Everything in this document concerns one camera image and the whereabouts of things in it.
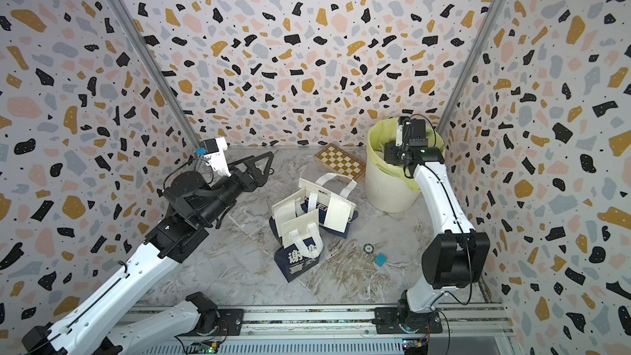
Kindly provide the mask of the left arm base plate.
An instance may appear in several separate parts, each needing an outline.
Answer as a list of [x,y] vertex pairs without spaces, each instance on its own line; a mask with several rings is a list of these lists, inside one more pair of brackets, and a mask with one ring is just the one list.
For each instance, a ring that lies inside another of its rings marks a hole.
[[245,310],[241,308],[220,308],[202,312],[197,324],[187,333],[203,340],[214,340],[238,336],[243,327]]

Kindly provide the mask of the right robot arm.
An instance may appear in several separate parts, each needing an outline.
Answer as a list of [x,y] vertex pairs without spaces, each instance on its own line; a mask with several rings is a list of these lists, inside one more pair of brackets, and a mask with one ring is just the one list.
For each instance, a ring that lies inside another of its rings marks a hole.
[[401,117],[396,138],[386,143],[384,160],[401,167],[419,186],[432,220],[434,239],[422,255],[422,278],[404,291],[394,322],[405,333],[432,333],[437,307],[455,289],[473,290],[491,246],[475,230],[457,201],[445,158],[429,145],[424,117]]

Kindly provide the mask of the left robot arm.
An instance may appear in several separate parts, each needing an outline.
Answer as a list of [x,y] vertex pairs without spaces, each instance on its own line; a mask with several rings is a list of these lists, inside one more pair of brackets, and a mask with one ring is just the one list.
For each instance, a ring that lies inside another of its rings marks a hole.
[[166,311],[127,328],[122,317],[155,284],[174,271],[219,228],[243,193],[266,185],[274,155],[266,152],[232,163],[221,153],[213,170],[225,176],[207,180],[195,171],[177,169],[167,177],[163,196],[169,215],[94,294],[55,323],[37,325],[22,339],[29,354],[135,354],[179,335],[218,334],[224,327],[215,302],[196,292]]

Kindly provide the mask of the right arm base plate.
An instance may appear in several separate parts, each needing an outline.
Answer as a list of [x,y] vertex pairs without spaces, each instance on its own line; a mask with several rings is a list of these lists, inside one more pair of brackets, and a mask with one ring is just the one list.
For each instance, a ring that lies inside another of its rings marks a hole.
[[443,332],[436,312],[414,313],[397,307],[378,307],[371,322],[378,335],[437,335]]

